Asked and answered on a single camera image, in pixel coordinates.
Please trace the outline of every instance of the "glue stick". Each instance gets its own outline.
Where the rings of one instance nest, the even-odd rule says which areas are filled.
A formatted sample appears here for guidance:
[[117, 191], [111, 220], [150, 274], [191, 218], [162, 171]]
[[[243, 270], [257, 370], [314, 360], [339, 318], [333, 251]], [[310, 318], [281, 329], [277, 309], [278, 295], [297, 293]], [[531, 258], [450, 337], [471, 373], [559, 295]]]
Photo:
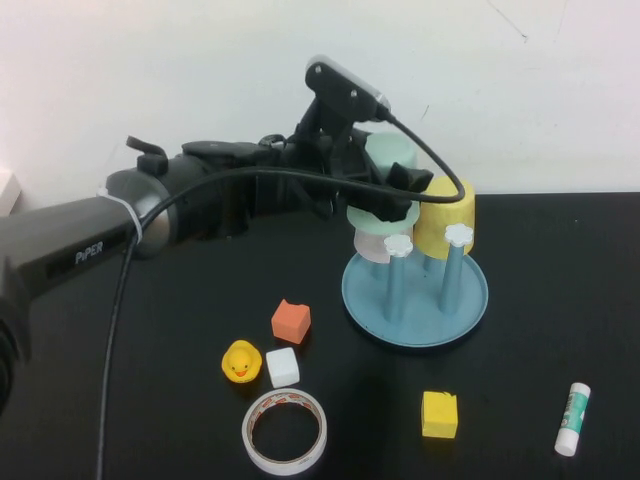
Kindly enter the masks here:
[[558, 438], [556, 439], [556, 452], [565, 457], [573, 457], [576, 454], [580, 429], [584, 421], [584, 411], [591, 395], [591, 389], [584, 383], [574, 383], [569, 390], [569, 399], [564, 409]]

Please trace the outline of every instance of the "white cable tie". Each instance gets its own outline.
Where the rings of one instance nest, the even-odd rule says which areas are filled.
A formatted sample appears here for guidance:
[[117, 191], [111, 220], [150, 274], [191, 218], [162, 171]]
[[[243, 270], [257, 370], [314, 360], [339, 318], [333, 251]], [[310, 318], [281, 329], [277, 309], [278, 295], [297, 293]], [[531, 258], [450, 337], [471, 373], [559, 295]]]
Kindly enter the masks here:
[[133, 209], [131, 204], [129, 202], [127, 202], [126, 200], [123, 200], [123, 199], [118, 198], [118, 197], [114, 197], [113, 195], [109, 195], [109, 190], [107, 190], [104, 187], [99, 188], [96, 195], [98, 197], [108, 198], [109, 200], [113, 200], [114, 202], [118, 202], [120, 205], [123, 205], [124, 208], [127, 209], [127, 212], [129, 212], [129, 215], [131, 216], [131, 220], [133, 220], [133, 224], [136, 227], [136, 232], [138, 234], [138, 241], [136, 243], [139, 245], [140, 242], [142, 241], [142, 225], [140, 224], [140, 219], [138, 218], [138, 214]]

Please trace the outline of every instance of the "green label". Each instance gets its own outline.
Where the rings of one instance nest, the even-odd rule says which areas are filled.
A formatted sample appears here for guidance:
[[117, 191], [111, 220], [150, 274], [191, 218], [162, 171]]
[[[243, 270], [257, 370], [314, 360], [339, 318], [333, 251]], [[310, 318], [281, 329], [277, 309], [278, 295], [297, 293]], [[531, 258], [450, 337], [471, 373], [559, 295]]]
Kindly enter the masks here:
[[564, 409], [560, 428], [568, 428], [576, 433], [580, 433], [582, 421], [584, 420], [584, 411], [587, 409], [588, 400], [589, 399], [582, 393], [570, 393], [569, 399], [567, 400], [567, 407]]

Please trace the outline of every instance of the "white cube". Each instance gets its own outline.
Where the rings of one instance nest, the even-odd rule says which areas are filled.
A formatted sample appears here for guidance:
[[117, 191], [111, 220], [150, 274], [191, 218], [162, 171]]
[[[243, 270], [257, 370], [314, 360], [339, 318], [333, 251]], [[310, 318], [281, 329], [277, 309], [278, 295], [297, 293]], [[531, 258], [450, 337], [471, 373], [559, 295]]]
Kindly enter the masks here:
[[300, 381], [300, 370], [293, 348], [267, 352], [267, 368], [273, 388], [286, 387]]

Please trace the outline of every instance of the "black cable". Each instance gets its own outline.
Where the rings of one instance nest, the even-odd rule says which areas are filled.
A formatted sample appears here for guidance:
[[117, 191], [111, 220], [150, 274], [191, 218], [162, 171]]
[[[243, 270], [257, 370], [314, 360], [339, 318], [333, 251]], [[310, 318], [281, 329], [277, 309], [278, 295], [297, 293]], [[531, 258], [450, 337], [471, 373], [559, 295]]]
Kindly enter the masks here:
[[442, 160], [442, 158], [440, 158], [440, 156], [436, 152], [434, 152], [431, 149], [431, 147], [429, 147], [429, 145], [424, 143], [424, 141], [420, 137], [418, 137], [415, 133], [413, 133], [409, 129], [409, 127], [407, 127], [395, 116], [393, 116], [388, 109], [380, 107], [378, 110], [379, 110], [378, 115], [382, 120], [386, 120], [387, 122], [392, 124], [394, 127], [396, 127], [398, 130], [400, 130], [402, 133], [404, 133], [407, 137], [413, 140], [416, 145], [418, 145], [422, 150], [424, 150], [424, 152], [427, 155], [429, 155], [429, 157], [431, 157], [434, 163], [440, 167], [440, 169], [445, 173], [447, 177], [449, 177], [453, 185], [456, 187], [456, 190], [458, 191], [458, 193], [450, 197], [424, 195], [425, 199], [421, 201], [424, 203], [455, 203], [462, 200], [465, 196], [464, 186], [462, 185], [462, 182], [457, 177], [457, 175], [453, 173], [453, 170], [451, 170], [449, 165], [447, 165], [445, 161]]
[[[324, 185], [329, 185], [333, 187], [349, 187], [360, 189], [361, 191], [366, 191], [369, 193], [378, 193], [380, 195], [392, 195], [398, 198], [405, 198], [418, 202], [425, 203], [454, 203], [464, 198], [464, 187], [462, 183], [458, 179], [458, 177], [453, 173], [453, 171], [448, 167], [448, 165], [438, 156], [436, 153], [429, 148], [427, 144], [425, 144], [420, 138], [418, 138], [411, 130], [409, 130], [406, 126], [404, 126], [400, 121], [398, 121], [395, 117], [389, 114], [389, 117], [386, 118], [390, 123], [395, 125], [399, 130], [405, 133], [409, 138], [411, 138], [420, 148], [422, 148], [433, 160], [434, 162], [449, 176], [453, 184], [456, 186], [458, 190], [458, 194], [451, 197], [438, 197], [432, 195], [423, 195], [421, 193], [416, 192], [408, 192], [404, 190], [397, 190], [395, 188], [389, 186], [382, 185], [374, 185], [366, 182], [361, 182], [359, 180], [347, 180], [343, 178], [334, 178], [324, 174], [319, 173], [311, 173], [311, 172], [302, 172], [299, 170], [293, 170], [288, 168], [281, 167], [242, 167], [233, 170], [225, 170], [221, 172], [216, 172], [212, 175], [202, 178], [201, 180], [191, 184], [189, 187], [185, 188], [181, 192], [178, 192], [168, 198], [165, 198], [160, 203], [158, 203], [155, 207], [153, 207], [140, 221], [140, 225], [142, 227], [142, 231], [144, 232], [146, 228], [153, 222], [158, 215], [164, 212], [171, 205], [176, 203], [182, 197], [189, 195], [191, 192], [202, 188], [206, 185], [209, 185], [214, 182], [219, 182], [220, 180], [224, 180], [227, 178], [233, 177], [289, 177], [298, 180], [305, 180], [312, 183], [321, 183]], [[133, 235], [129, 240], [129, 244], [127, 245], [127, 250], [124, 256], [124, 260], [122, 262], [122, 267], [120, 269], [120, 276], [118, 277], [118, 284], [116, 285], [116, 293], [113, 300], [113, 309], [111, 311], [111, 320], [109, 324], [109, 334], [107, 337], [107, 346], [105, 350], [105, 360], [104, 367], [102, 370], [102, 392], [100, 395], [100, 419], [99, 419], [99, 429], [98, 429], [98, 451], [97, 451], [97, 462], [96, 462], [96, 480], [103, 480], [104, 478], [104, 453], [105, 453], [105, 438], [106, 438], [106, 420], [107, 420], [107, 404], [108, 404], [108, 392], [109, 392], [109, 380], [111, 376], [111, 363], [113, 359], [113, 346], [115, 342], [115, 334], [118, 324], [118, 317], [120, 314], [120, 307], [122, 304], [122, 298], [124, 294], [124, 288], [127, 283], [127, 278], [129, 275], [129, 268], [131, 265], [131, 259], [133, 258], [133, 252], [135, 251], [136, 245], [138, 242], [138, 236]]]
[[0, 415], [9, 399], [9, 393], [13, 383], [13, 365], [16, 359], [11, 336], [0, 323]]

